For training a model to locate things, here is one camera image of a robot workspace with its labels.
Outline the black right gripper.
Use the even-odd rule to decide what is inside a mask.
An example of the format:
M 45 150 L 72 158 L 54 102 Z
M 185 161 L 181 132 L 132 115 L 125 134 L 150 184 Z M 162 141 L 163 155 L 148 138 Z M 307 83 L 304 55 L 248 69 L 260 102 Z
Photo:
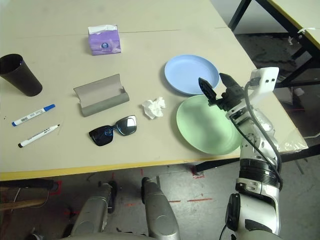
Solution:
M 216 99 L 217 94 L 207 80 L 199 77 L 198 84 L 202 93 L 208 99 L 209 106 L 217 104 L 221 110 L 228 112 L 241 103 L 241 100 L 245 98 L 245 91 L 241 86 L 238 86 L 238 83 L 230 75 L 221 72 L 219 76 L 226 90 L 218 100 Z

